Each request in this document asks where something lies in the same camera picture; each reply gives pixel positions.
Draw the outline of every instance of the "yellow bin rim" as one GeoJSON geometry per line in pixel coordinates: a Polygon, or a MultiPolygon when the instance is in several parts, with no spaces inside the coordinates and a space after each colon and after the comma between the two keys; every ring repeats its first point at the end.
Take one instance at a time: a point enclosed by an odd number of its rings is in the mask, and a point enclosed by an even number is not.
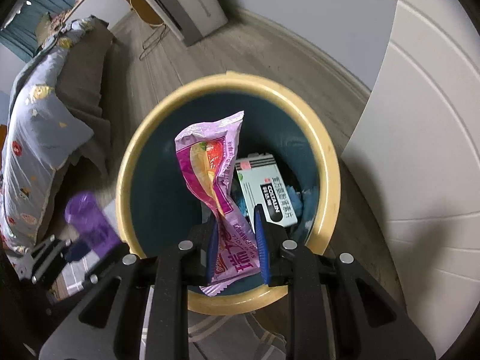
{"type": "MultiPolygon", "coordinates": [[[[313,109],[290,89],[263,77],[235,72],[207,76],[183,85],[162,100],[138,127],[118,172],[115,209],[121,238],[129,244],[132,253],[146,257],[135,235],[130,213],[131,180],[143,146],[174,110],[194,98],[219,91],[240,91],[268,100],[289,115],[305,134],[318,164],[320,179],[317,214],[305,244],[315,254],[323,254],[332,237],[340,205],[340,171],[332,140],[313,109]]],[[[188,309],[210,315],[241,314],[267,306],[286,294],[287,286],[266,285],[216,297],[189,291],[188,309]]]]}

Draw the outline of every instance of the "baseboard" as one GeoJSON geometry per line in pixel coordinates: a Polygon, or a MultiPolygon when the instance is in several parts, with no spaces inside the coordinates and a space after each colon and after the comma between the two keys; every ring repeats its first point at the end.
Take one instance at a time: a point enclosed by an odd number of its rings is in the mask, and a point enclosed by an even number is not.
{"type": "Polygon", "coordinates": [[[284,38],[288,38],[288,40],[304,54],[325,66],[325,68],[328,69],[334,76],[336,76],[346,87],[348,87],[360,99],[360,101],[362,101],[362,103],[367,103],[371,90],[338,61],[333,59],[325,51],[319,49],[305,38],[302,38],[288,28],[283,27],[281,24],[253,13],[247,9],[237,7],[233,18],[244,23],[260,25],[264,28],[273,27],[277,31],[277,35],[280,33],[284,38]]]}
{"type": "Polygon", "coordinates": [[[115,33],[115,31],[117,31],[118,29],[120,29],[124,24],[125,22],[131,17],[131,15],[134,15],[135,12],[133,10],[130,10],[129,12],[127,12],[125,14],[125,16],[123,16],[119,21],[117,21],[113,26],[109,26],[109,31],[111,33],[115,33]]]}

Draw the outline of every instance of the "gray blanket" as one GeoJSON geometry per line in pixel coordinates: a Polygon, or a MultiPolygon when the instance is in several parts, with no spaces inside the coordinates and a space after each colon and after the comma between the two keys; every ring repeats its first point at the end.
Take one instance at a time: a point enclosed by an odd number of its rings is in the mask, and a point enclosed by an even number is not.
{"type": "MultiPolygon", "coordinates": [[[[2,152],[0,230],[7,245],[18,253],[36,242],[56,171],[94,134],[57,96],[57,79],[67,55],[93,30],[94,20],[75,21],[50,38],[12,88],[2,152]]],[[[103,171],[104,161],[99,162],[103,171]]]]}

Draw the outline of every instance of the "purple plastic bottle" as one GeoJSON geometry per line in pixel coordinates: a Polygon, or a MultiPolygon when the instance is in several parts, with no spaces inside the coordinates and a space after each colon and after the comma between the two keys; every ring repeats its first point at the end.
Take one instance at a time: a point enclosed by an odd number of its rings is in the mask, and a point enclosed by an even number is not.
{"type": "Polygon", "coordinates": [[[80,192],[70,199],[65,208],[65,220],[76,228],[80,238],[99,258],[122,242],[92,192],[80,192]]]}

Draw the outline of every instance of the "bed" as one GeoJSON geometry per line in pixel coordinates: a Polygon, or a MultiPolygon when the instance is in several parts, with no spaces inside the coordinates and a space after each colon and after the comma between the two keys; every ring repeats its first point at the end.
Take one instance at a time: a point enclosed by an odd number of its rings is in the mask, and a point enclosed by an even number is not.
{"type": "Polygon", "coordinates": [[[45,234],[68,166],[81,156],[107,175],[110,123],[99,107],[103,62],[113,35],[96,17],[50,37],[17,76],[2,151],[0,231],[24,254],[45,234]]]}

